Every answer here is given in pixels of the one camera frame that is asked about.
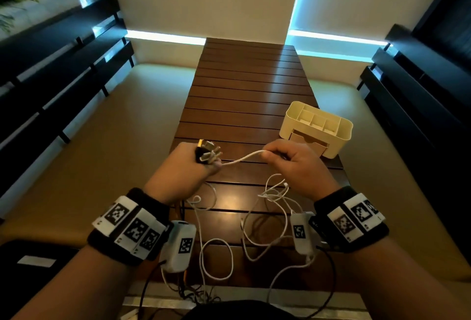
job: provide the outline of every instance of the hand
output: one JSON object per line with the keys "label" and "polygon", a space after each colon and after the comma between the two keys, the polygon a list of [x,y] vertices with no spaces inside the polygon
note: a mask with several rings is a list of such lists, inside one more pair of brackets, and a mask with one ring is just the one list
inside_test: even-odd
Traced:
{"label": "hand", "polygon": [[[278,139],[263,147],[262,159],[272,165],[301,195],[320,200],[340,189],[326,165],[306,144]],[[274,154],[286,154],[291,161]]]}
{"label": "hand", "polygon": [[220,159],[211,165],[197,163],[197,146],[192,143],[180,143],[145,184],[144,192],[167,205],[194,194],[222,165]]}

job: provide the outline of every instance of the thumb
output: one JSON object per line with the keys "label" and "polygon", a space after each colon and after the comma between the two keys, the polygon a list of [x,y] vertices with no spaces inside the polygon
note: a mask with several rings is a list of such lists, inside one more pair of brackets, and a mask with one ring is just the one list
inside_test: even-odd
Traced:
{"label": "thumb", "polygon": [[261,154],[261,157],[264,161],[274,166],[279,171],[282,171],[286,167],[286,163],[289,163],[288,160],[285,160],[281,156],[267,150]]}

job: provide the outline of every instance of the right hand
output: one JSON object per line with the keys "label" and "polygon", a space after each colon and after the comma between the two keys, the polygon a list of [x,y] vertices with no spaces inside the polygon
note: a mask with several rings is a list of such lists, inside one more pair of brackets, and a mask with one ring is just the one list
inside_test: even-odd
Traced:
{"label": "right hand", "polygon": [[[263,147],[261,157],[283,175],[293,190],[320,200],[340,189],[326,165],[306,144],[277,139]],[[286,154],[290,161],[274,153]]]}

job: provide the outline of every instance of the white label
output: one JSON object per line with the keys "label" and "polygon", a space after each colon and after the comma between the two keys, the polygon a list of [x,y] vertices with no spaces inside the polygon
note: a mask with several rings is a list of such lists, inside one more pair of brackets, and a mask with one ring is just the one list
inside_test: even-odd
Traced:
{"label": "white label", "polygon": [[350,217],[345,214],[340,206],[327,214],[327,216],[349,243],[363,235],[361,229],[356,227],[353,221],[350,220]]}
{"label": "white label", "polygon": [[371,202],[368,201],[368,204],[366,204],[366,201],[368,201],[368,199],[363,194],[358,194],[348,199],[343,204],[348,207],[353,216],[355,216],[365,230],[369,231],[381,224],[384,220],[384,216],[382,219],[378,217],[381,213],[371,204]]}
{"label": "white label", "polygon": [[109,210],[93,223],[98,231],[109,237],[111,232],[134,210],[138,204],[126,196],[120,196]]}
{"label": "white label", "polygon": [[145,259],[156,245],[159,238],[167,230],[162,223],[154,219],[147,232],[144,234],[139,244],[134,248],[132,254],[140,259]]}
{"label": "white label", "polygon": [[132,252],[155,220],[156,218],[152,216],[149,211],[142,208],[125,230],[118,236],[115,243],[127,251]]}
{"label": "white label", "polygon": [[56,262],[55,259],[35,257],[35,256],[24,256],[17,263],[26,265],[35,265],[37,267],[50,268]]}

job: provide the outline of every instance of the beige cushion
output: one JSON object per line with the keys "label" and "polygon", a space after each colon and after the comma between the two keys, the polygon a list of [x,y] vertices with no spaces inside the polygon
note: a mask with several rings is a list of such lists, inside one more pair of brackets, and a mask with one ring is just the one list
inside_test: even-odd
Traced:
{"label": "beige cushion", "polygon": [[83,246],[91,222],[168,155],[194,74],[133,68],[7,215],[0,241]]}

